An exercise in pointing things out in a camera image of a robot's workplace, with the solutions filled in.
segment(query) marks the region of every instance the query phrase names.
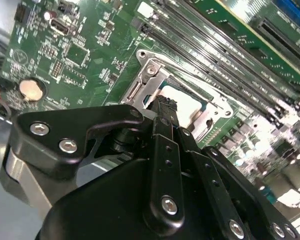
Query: screw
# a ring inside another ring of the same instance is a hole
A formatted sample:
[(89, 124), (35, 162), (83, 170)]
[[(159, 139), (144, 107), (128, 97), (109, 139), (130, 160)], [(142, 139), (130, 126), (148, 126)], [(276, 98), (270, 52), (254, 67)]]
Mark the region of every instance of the screw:
[(161, 122), (162, 122), (164, 125), (169, 126), (169, 122), (168, 122), (167, 119), (165, 119), (164, 117), (162, 117), (160, 120), (161, 120)]
[(292, 231), (292, 229), (288, 226), (288, 225), (284, 225), (285, 230), (288, 232), (288, 234), (291, 235), (291, 237), (293, 237), (294, 239), (297, 237), (295, 232)]
[(234, 235), (236, 235), (238, 239), (244, 239), (245, 237), (244, 230), (235, 220), (231, 220), (229, 222), (229, 227), (230, 230), (233, 232)]
[(187, 136), (190, 136), (190, 132), (187, 130), (187, 129), (183, 129), (182, 132), (187, 135)]
[(211, 148), (211, 153), (215, 156), (218, 156), (218, 152), (216, 150), (214, 150), (213, 148)]
[(281, 238), (284, 238), (285, 237), (285, 233), (284, 233), (284, 231), (279, 227), (279, 225), (278, 224), (276, 224), (276, 223), (272, 223), (272, 229), (274, 230), (274, 232), (276, 233), (276, 234), (278, 234)]
[(146, 68), (146, 72), (150, 75), (155, 75), (157, 73), (157, 69), (154, 65), (149, 65), (147, 68)]
[(36, 122), (30, 126), (30, 131), (35, 135), (44, 136), (49, 133), (50, 129), (47, 125)]
[(78, 149), (77, 144), (73, 140), (70, 140), (70, 139), (62, 140), (59, 143), (59, 148), (67, 154), (73, 154)]
[(162, 198), (161, 204), (163, 210), (169, 215), (175, 215), (178, 211), (177, 204), (168, 196)]
[(131, 110), (130, 110), (130, 114), (131, 114), (132, 116), (136, 117), (136, 118), (139, 117), (139, 113), (138, 113), (137, 110), (131, 109)]

